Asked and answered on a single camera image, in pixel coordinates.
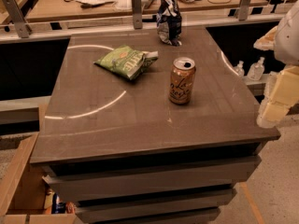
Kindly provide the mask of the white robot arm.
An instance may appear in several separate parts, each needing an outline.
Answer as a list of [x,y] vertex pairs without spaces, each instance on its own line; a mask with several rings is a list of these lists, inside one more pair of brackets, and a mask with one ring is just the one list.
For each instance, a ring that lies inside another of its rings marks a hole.
[[299,1],[253,47],[273,50],[275,59],[285,64],[280,72],[267,79],[258,111],[257,124],[273,128],[299,102]]

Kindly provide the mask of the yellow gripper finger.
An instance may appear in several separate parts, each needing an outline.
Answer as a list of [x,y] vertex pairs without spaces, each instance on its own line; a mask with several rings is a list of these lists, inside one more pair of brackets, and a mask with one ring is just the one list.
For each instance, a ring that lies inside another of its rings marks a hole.
[[273,128],[299,102],[299,67],[287,65],[282,71],[271,72],[264,88],[257,124]]
[[275,46],[275,36],[277,27],[273,27],[265,35],[255,41],[253,47],[259,50],[273,50]]

